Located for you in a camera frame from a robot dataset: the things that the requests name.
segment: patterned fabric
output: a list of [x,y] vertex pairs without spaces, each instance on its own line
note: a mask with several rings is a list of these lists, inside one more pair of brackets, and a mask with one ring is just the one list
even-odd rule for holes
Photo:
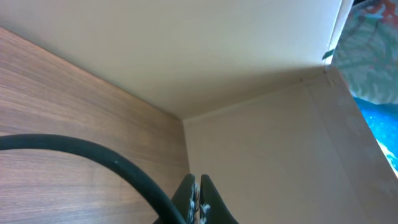
[[332,64],[353,96],[375,104],[398,104],[398,0],[353,7]]

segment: brown wooden floor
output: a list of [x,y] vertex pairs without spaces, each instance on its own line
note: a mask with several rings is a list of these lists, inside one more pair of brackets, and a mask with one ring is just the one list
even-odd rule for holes
[[[17,133],[102,144],[141,167],[169,196],[189,172],[180,120],[0,29],[0,134]],[[0,152],[0,223],[151,223],[156,217],[130,185],[87,159]]]

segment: black cable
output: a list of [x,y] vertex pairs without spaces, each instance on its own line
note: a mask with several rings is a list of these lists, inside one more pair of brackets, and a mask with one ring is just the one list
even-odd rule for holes
[[17,134],[0,137],[0,150],[49,149],[95,161],[129,182],[152,206],[164,223],[186,224],[171,200],[138,166],[107,147],[54,134]]

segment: cable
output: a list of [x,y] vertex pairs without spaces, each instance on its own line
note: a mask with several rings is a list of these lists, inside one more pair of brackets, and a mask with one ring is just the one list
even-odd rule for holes
[[186,224],[175,205],[138,166],[107,147],[54,134],[16,134],[0,137],[0,150],[49,149],[91,159],[129,182],[152,206],[164,223]]

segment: black hose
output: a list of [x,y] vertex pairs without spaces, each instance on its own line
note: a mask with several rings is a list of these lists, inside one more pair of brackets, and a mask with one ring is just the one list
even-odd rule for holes
[[171,200],[138,166],[104,146],[54,134],[17,134],[0,137],[0,150],[49,149],[95,161],[129,182],[152,206],[164,223],[186,224]]

